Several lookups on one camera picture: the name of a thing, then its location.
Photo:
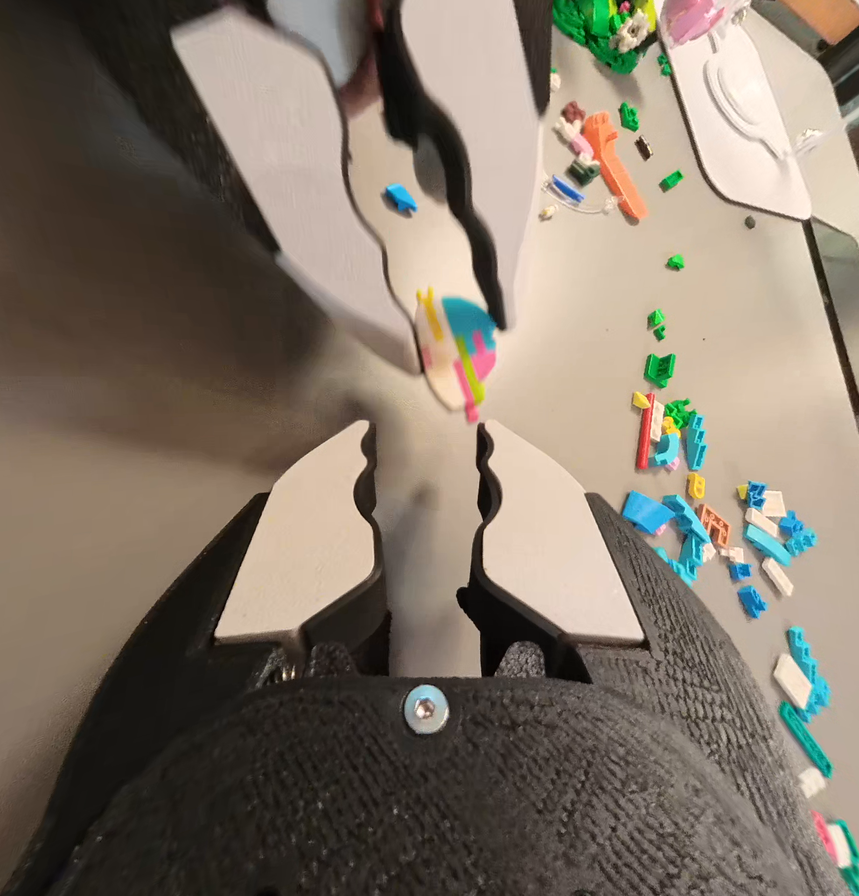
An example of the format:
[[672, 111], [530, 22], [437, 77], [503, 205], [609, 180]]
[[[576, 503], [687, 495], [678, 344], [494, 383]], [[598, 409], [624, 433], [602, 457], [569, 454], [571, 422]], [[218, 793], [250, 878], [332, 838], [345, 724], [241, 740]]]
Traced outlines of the round multicoloured lego assembly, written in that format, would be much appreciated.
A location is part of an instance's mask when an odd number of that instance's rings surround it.
[[476, 424], [496, 366], [496, 324], [463, 297], [436, 296], [432, 287], [416, 297], [414, 328], [426, 382], [446, 409]]

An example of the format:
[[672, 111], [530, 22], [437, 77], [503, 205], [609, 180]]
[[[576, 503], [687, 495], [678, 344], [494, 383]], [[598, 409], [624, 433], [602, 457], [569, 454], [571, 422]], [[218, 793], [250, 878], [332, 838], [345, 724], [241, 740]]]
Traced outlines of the cardboard box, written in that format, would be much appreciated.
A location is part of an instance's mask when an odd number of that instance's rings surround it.
[[781, 1], [829, 46], [859, 27], [859, 1]]

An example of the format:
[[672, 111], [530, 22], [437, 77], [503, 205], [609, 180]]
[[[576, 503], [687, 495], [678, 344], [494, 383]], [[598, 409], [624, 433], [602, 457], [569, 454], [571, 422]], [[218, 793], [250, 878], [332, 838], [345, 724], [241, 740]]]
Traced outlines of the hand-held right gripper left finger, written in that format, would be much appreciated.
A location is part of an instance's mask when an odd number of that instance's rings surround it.
[[368, 473], [367, 420], [357, 420], [276, 480], [214, 630], [217, 644], [304, 646], [317, 623], [377, 568], [372, 511], [356, 503]]

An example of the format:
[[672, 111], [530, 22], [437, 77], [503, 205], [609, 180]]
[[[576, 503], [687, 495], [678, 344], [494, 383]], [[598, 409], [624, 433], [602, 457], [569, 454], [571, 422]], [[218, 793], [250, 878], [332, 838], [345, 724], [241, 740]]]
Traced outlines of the clear plastic tube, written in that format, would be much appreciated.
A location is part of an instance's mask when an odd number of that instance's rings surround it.
[[580, 203], [578, 205], [570, 205], [567, 203], [563, 203], [558, 199], [557, 196], [552, 195], [552, 193], [547, 190], [547, 181], [551, 176], [546, 176], [543, 179], [542, 185], [540, 186], [540, 188], [541, 188], [542, 192], [545, 193], [547, 196], [549, 196], [555, 204], [557, 204], [558, 206], [560, 206], [564, 209], [572, 210], [572, 211], [575, 211], [580, 214], [591, 215], [591, 216], [609, 215], [619, 208], [620, 202], [623, 199], [622, 196], [608, 196], [600, 203], [594, 204], [594, 203], [590, 202], [588, 200], [588, 198], [586, 197], [586, 195], [584, 194], [585, 198], [584, 198], [583, 203]]

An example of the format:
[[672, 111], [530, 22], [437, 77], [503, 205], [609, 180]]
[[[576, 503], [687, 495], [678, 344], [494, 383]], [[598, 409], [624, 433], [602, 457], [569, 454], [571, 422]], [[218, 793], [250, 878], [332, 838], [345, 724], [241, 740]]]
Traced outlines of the pile of loose lego bricks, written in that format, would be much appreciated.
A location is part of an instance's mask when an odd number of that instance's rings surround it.
[[[655, 552], [681, 580], [693, 586], [701, 568], [719, 556], [726, 563], [737, 600], [746, 617], [757, 620], [769, 603], [752, 584], [753, 564], [745, 549], [732, 541], [728, 520], [704, 502], [705, 480], [701, 475], [708, 451], [704, 416], [687, 408], [687, 399], [664, 405], [655, 402], [652, 420], [649, 469], [677, 470], [686, 463], [686, 496], [673, 494], [654, 499], [636, 490], [625, 498], [622, 515], [637, 532], [660, 537], [671, 526], [681, 535], [677, 557], [656, 546]], [[789, 578], [789, 562], [814, 548], [816, 532], [797, 514], [786, 508], [782, 492], [761, 481], [749, 480], [737, 487], [737, 497], [745, 508], [740, 537], [760, 561], [760, 571], [778, 596], [786, 599], [794, 591]], [[810, 800], [823, 791], [834, 767], [810, 730], [812, 719], [831, 705], [831, 688], [813, 654], [804, 629], [794, 625], [785, 633], [783, 651], [771, 673], [782, 700], [779, 716], [793, 740], [809, 761], [798, 776], [804, 798]]]

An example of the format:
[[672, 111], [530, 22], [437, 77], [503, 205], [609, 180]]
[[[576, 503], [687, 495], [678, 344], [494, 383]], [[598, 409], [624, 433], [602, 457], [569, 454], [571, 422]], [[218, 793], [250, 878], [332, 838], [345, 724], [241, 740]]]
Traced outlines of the green lego plant model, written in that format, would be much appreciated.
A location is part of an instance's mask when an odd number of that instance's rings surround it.
[[616, 74], [630, 74], [657, 41], [653, 1], [553, 1], [554, 25]]

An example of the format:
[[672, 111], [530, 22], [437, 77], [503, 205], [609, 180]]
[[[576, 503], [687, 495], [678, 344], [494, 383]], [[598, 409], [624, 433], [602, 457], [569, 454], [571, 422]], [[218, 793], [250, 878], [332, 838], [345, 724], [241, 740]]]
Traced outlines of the person's left hand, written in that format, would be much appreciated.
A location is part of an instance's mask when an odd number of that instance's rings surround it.
[[377, 64], [377, 42], [372, 40], [354, 73], [338, 90], [339, 102], [345, 118], [353, 120], [382, 99]]

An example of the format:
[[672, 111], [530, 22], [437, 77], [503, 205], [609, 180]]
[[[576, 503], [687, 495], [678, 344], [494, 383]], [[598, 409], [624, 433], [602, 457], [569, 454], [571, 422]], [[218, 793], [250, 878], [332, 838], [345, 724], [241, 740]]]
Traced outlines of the pink lego bricks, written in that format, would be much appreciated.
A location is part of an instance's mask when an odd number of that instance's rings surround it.
[[699, 39], [715, 28], [726, 12], [725, 1], [664, 1], [659, 33], [670, 48]]

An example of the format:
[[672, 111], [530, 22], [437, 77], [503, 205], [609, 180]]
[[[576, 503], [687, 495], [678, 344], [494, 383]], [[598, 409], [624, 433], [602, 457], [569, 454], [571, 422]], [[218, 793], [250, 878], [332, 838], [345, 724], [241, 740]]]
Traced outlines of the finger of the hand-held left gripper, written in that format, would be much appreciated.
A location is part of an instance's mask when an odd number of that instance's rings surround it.
[[170, 32], [214, 129], [278, 244], [279, 267], [342, 329], [420, 372], [412, 314], [353, 200], [348, 127], [319, 51], [287, 28], [218, 10]]
[[390, 2], [379, 37], [388, 131], [431, 142], [489, 313], [527, 290], [545, 115], [545, 3]]

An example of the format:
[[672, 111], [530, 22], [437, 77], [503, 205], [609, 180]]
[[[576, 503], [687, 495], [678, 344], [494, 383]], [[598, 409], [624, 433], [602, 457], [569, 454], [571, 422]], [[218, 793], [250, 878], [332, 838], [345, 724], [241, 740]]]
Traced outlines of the clear plastic stand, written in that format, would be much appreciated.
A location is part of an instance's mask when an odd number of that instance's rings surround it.
[[787, 129], [755, 44], [740, 29], [710, 32], [704, 83], [726, 123], [778, 162], [793, 157]]

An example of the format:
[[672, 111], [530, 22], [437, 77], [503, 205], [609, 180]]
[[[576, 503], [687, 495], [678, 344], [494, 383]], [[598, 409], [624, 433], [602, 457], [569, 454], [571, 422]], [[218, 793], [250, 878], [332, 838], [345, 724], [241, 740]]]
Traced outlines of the white tray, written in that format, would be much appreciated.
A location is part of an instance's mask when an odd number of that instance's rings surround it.
[[[662, 4], [656, 3], [657, 17]], [[740, 29], [754, 43], [742, 24], [748, 5], [748, 2], [726, 2], [724, 17], [710, 32], [723, 34]], [[798, 221], [807, 220], [812, 215], [812, 201], [794, 149], [791, 159], [776, 161], [761, 145], [734, 132], [713, 104], [703, 73], [711, 53], [707, 40], [710, 32], [670, 48], [660, 36], [658, 21], [659, 39], [671, 65], [684, 119], [703, 173], [714, 191], [730, 202]]]

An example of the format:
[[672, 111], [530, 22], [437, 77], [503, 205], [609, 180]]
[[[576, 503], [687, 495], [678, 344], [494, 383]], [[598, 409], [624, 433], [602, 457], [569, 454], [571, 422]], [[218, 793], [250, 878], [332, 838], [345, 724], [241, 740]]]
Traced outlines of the red lego rod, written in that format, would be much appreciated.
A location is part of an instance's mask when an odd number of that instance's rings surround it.
[[655, 392], [648, 392], [646, 394], [637, 392], [633, 398], [636, 407], [641, 411], [636, 452], [637, 470], [646, 470], [649, 466], [652, 420], [656, 399], [657, 396]]

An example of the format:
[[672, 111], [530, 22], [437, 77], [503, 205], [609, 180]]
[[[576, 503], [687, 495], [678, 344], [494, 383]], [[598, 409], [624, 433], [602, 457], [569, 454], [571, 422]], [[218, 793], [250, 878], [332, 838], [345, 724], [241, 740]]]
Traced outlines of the orange brick separator tool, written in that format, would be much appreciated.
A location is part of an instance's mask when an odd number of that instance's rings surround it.
[[582, 135], [591, 145], [594, 156], [601, 165], [601, 175], [617, 199], [618, 208], [636, 221], [647, 218], [646, 203], [617, 154], [618, 131], [609, 113], [601, 111], [588, 116], [584, 121]]

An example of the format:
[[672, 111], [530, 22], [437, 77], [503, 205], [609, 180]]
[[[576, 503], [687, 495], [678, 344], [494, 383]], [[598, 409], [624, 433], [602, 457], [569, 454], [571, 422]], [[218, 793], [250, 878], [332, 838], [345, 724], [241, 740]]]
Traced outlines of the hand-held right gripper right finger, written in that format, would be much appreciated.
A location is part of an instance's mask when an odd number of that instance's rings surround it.
[[477, 431], [489, 509], [477, 531], [483, 588], [579, 646], [640, 646], [644, 632], [582, 485], [497, 421]]

